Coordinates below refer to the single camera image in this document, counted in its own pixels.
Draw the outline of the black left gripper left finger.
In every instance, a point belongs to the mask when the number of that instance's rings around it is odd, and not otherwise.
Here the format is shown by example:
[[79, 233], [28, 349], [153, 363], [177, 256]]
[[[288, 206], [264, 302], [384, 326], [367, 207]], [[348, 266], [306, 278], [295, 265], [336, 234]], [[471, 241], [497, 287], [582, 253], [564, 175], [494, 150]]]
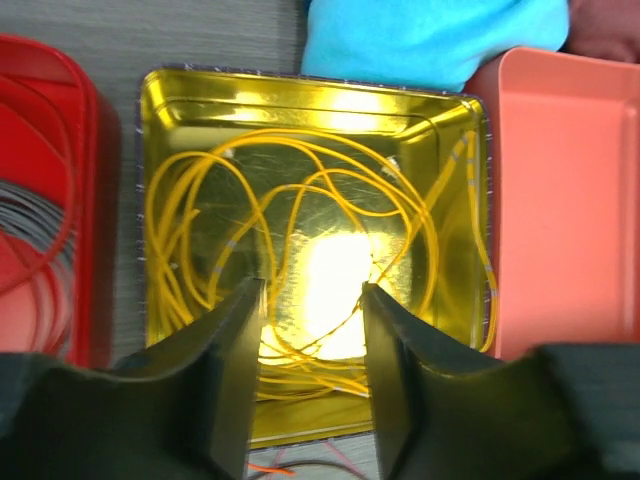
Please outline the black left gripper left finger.
[[1, 357], [5, 479], [240, 479], [253, 422], [265, 285], [113, 369]]

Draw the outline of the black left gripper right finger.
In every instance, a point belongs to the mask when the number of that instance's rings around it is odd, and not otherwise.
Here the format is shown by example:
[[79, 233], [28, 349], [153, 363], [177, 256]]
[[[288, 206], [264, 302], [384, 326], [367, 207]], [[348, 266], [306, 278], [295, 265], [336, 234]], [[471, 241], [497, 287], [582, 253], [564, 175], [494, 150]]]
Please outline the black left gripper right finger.
[[372, 418], [385, 479], [635, 479], [639, 348], [474, 350], [362, 289]]

